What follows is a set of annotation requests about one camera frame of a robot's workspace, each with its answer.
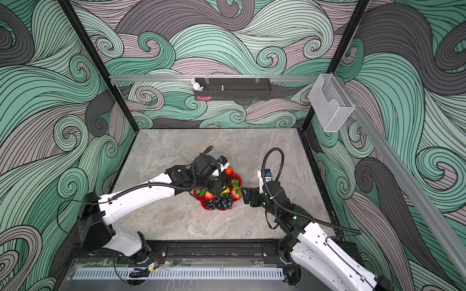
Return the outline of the red strawberry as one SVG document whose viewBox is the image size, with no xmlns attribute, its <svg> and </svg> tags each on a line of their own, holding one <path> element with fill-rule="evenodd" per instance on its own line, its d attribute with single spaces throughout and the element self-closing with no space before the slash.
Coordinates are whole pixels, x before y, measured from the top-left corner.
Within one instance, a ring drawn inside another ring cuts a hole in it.
<svg viewBox="0 0 466 291">
<path fill-rule="evenodd" d="M 234 197 L 235 200 L 239 200 L 242 196 L 242 191 L 241 191 L 241 187 L 237 186 L 237 187 L 233 187 L 231 189 L 231 194 L 232 196 Z"/>
</svg>

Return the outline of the red flower-shaped fruit bowl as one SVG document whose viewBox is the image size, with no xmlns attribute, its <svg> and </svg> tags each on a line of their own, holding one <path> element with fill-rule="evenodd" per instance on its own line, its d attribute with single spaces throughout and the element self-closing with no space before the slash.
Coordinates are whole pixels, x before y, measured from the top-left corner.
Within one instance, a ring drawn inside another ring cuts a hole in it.
<svg viewBox="0 0 466 291">
<path fill-rule="evenodd" d="M 230 185 L 230 183 L 229 183 L 231 178 L 235 178 L 235 179 L 239 180 L 239 182 L 240 182 L 240 186 L 239 186 L 239 187 L 241 187 L 241 184 L 242 184 L 241 178 L 240 178 L 237 174 L 235 174 L 235 173 L 233 172 L 231 175 L 227 175 L 227 181 L 226 181 L 226 182 L 227 182 L 227 187 L 228 187 L 230 190 L 232 189 L 232 187 L 231 187 L 231 185 Z M 203 196 L 203 197 L 197 197 L 197 196 L 195 196 L 194 192 L 195 192 L 195 189 L 191 192 L 191 195 L 192 195 L 197 201 L 200 202 L 202 208 L 204 208 L 205 210 L 207 210 L 207 208 L 204 206 L 204 202 L 205 202 L 207 199 L 206 199 L 204 196 Z"/>
</svg>

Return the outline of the green lime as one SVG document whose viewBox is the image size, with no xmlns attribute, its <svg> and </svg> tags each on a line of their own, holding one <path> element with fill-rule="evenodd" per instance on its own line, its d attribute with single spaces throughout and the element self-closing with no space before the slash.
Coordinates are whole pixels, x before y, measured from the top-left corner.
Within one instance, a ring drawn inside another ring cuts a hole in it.
<svg viewBox="0 0 466 291">
<path fill-rule="evenodd" d="M 206 195 L 206 190 L 195 189 L 194 194 L 195 194 L 195 196 L 197 196 L 197 197 L 203 197 L 203 196 Z"/>
</svg>

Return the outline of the dark mangosteen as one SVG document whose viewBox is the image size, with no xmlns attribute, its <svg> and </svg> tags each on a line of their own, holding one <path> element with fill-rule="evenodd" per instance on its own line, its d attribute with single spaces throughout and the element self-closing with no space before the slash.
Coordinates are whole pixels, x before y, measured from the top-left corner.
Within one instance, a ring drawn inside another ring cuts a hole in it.
<svg viewBox="0 0 466 291">
<path fill-rule="evenodd" d="M 239 187 L 240 186 L 240 182 L 239 180 L 235 179 L 235 178 L 231 178 L 230 179 L 230 185 L 232 188 L 235 188 L 235 187 Z"/>
</svg>

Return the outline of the black grape bunch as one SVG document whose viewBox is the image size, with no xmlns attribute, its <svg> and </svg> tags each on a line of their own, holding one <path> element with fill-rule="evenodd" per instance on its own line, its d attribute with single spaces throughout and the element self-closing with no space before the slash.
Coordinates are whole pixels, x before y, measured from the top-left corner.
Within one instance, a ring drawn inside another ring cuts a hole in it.
<svg viewBox="0 0 466 291">
<path fill-rule="evenodd" d="M 207 210 L 228 210 L 233 206 L 234 197 L 231 193 L 208 199 L 204 202 Z"/>
</svg>

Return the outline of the red apple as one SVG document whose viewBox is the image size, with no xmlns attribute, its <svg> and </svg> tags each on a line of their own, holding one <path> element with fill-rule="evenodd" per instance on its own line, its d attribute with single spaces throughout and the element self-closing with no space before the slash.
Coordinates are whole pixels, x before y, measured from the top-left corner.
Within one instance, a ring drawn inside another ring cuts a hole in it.
<svg viewBox="0 0 466 291">
<path fill-rule="evenodd" d="M 206 192 L 206 194 L 205 194 L 205 198 L 206 198 L 207 200 L 211 200 L 211 199 L 214 199 L 214 198 L 215 198 L 215 196 L 213 196 L 213 195 L 212 195 L 212 194 L 210 194 L 209 192 Z"/>
</svg>

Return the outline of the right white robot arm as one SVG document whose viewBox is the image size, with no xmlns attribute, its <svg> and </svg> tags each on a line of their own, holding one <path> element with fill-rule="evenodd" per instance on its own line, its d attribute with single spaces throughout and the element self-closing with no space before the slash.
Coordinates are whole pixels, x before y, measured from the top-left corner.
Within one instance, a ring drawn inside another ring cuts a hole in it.
<svg viewBox="0 0 466 291">
<path fill-rule="evenodd" d="M 394 284 L 370 272 L 331 236 L 304 208 L 290 202 L 278 181 L 242 190 L 245 204 L 262 207 L 286 233 L 278 242 L 280 259 L 300 266 L 332 291 L 393 291 Z"/>
</svg>

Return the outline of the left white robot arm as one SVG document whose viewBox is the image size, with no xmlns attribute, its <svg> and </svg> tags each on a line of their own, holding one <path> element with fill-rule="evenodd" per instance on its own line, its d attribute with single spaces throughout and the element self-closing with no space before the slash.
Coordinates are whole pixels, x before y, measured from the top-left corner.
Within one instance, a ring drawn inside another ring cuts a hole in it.
<svg viewBox="0 0 466 291">
<path fill-rule="evenodd" d="M 151 249 L 141 232 L 126 230 L 117 221 L 150 203 L 183 192 L 206 190 L 220 195 L 227 188 L 229 161 L 200 154 L 189 165 L 176 165 L 155 178 L 129 189 L 98 196 L 92 192 L 81 201 L 78 234 L 81 249 L 87 252 L 104 248 L 124 255 L 131 263 L 143 263 Z"/>
</svg>

